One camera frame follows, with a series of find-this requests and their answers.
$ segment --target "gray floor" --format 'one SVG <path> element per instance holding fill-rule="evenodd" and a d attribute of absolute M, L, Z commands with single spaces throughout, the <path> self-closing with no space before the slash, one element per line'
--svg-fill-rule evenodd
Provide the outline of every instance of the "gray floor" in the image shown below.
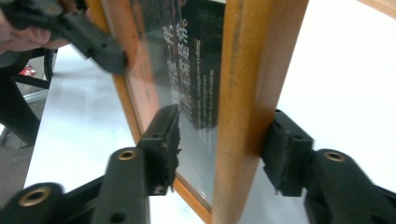
<path fill-rule="evenodd" d="M 34 58 L 28 64 L 32 65 L 36 71 L 34 77 L 45 78 L 43 57 Z M 18 87 L 22 95 L 43 91 L 43 89 L 24 84 L 18 84 Z M 30 103 L 29 106 L 41 118 L 44 104 L 45 100 L 39 100 Z M 26 146 L 21 139 L 7 129 L 4 129 L 0 135 L 2 135 L 0 137 L 0 207 L 4 207 L 16 192 L 23 189 L 34 146 Z"/>

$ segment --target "finger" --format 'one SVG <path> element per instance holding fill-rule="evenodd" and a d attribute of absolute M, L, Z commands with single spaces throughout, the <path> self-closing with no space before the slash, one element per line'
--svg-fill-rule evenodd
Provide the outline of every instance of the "finger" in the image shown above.
<path fill-rule="evenodd" d="M 11 35 L 19 41 L 29 41 L 37 45 L 44 45 L 50 41 L 50 31 L 38 27 L 29 27 L 25 30 L 14 29 Z"/>
<path fill-rule="evenodd" d="M 68 45 L 69 42 L 66 39 L 57 39 L 54 41 L 50 41 L 47 44 L 43 45 L 42 47 L 45 49 L 58 49 L 65 45 Z"/>
<path fill-rule="evenodd" d="M 0 45 L 0 53 L 8 50 L 20 52 L 37 48 L 40 48 L 40 46 L 36 43 L 30 42 L 29 40 L 10 39 Z"/>
<path fill-rule="evenodd" d="M 87 19 L 88 19 L 90 22 L 93 23 L 93 18 L 92 18 L 92 14 L 91 14 L 91 9 L 90 9 L 90 8 L 88 8 L 88 9 L 85 11 L 85 16 L 87 17 Z"/>
<path fill-rule="evenodd" d="M 0 43 L 11 39 L 12 26 L 0 9 Z"/>
<path fill-rule="evenodd" d="M 59 0 L 59 3 L 64 8 L 65 13 L 77 11 L 75 0 Z"/>

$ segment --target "brass screw insert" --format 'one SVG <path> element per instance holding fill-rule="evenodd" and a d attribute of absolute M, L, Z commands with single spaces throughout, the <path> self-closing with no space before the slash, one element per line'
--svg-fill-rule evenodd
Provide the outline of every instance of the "brass screw insert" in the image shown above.
<path fill-rule="evenodd" d="M 30 207 L 46 201 L 46 199 L 48 199 L 49 196 L 50 196 L 50 188 L 41 187 L 27 192 L 25 195 L 23 195 L 23 197 L 20 198 L 18 203 L 22 207 Z"/>
<path fill-rule="evenodd" d="M 52 5 L 52 6 L 47 7 L 47 13 L 50 15 L 56 16 L 59 13 L 61 13 L 61 9 L 56 5 Z"/>
<path fill-rule="evenodd" d="M 128 161 L 128 160 L 131 160 L 131 159 L 133 159 L 135 157 L 136 157 L 136 152 L 134 152 L 133 150 L 122 151 L 119 154 L 119 160 L 120 161 Z"/>
<path fill-rule="evenodd" d="M 342 154 L 335 152 L 335 151 L 325 152 L 324 156 L 331 161 L 345 161 L 346 160 L 346 158 Z"/>

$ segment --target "clamp jaw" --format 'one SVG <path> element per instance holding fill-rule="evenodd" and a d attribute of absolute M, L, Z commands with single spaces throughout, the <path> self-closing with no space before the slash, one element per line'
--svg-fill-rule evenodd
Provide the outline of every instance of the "clamp jaw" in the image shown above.
<path fill-rule="evenodd" d="M 312 149 L 313 139 L 276 111 L 262 150 L 276 191 L 300 197 L 310 223 L 396 223 L 396 195 L 375 186 L 345 153 Z"/>
<path fill-rule="evenodd" d="M 178 166 L 177 105 L 160 109 L 137 147 L 114 152 L 106 173 L 68 193 L 55 183 L 35 184 L 0 210 L 0 223 L 149 223 L 148 196 L 165 195 Z"/>
<path fill-rule="evenodd" d="M 96 28 L 82 10 L 65 13 L 56 0 L 0 0 L 0 8 L 15 28 L 48 29 L 52 40 L 67 39 L 110 73 L 122 74 L 127 64 L 121 46 Z"/>

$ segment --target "wooden frame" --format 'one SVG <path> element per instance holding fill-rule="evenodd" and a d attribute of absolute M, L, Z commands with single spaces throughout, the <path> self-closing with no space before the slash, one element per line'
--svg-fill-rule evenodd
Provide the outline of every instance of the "wooden frame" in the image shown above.
<path fill-rule="evenodd" d="M 114 76 L 114 82 L 138 142 L 159 108 L 147 51 L 137 41 L 145 32 L 141 10 L 130 0 L 88 4 L 94 22 L 111 30 L 126 48 L 128 68 L 124 76 Z M 241 217 L 306 6 L 307 0 L 227 1 L 212 210 L 181 176 L 175 182 L 176 191 L 205 223 L 236 223 Z"/>
<path fill-rule="evenodd" d="M 359 0 L 363 4 L 396 19 L 396 2 L 393 0 Z"/>

